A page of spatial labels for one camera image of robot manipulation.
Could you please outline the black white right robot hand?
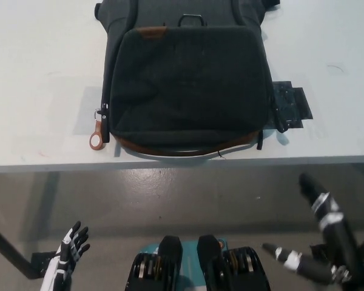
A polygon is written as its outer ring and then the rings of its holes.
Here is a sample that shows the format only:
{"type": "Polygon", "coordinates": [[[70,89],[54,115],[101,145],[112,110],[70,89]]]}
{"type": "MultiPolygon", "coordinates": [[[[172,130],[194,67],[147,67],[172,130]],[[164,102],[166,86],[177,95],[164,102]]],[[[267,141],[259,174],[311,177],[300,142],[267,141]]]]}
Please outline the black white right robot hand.
{"type": "Polygon", "coordinates": [[[364,290],[364,257],[345,214],[330,191],[307,173],[298,178],[300,192],[311,206],[332,260],[323,264],[304,253],[273,243],[262,249],[287,270],[321,285],[337,284],[342,290],[364,290]]]}

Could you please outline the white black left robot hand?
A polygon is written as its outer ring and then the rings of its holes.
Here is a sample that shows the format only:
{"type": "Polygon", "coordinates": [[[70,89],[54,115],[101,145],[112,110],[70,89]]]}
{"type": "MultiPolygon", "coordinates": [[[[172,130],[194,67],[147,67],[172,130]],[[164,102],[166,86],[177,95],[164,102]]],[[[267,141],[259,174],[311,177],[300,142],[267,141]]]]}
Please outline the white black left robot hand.
{"type": "Polygon", "coordinates": [[[73,272],[83,254],[90,249],[88,238],[89,228],[81,228],[81,222],[77,221],[65,234],[50,260],[40,291],[71,289],[73,272]]]}

